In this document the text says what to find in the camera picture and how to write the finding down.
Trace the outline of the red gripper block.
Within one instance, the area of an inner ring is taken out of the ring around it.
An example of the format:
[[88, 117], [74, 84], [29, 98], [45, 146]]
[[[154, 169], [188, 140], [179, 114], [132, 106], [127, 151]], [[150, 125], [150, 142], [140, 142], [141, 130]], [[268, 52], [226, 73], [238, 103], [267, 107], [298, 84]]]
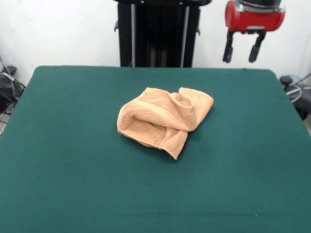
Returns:
[[248, 61], [254, 63], [266, 32], [277, 30], [285, 18], [285, 3], [282, 0], [230, 0], [225, 8], [225, 24], [228, 27], [223, 62], [230, 63], [235, 32], [259, 31], [252, 46]]

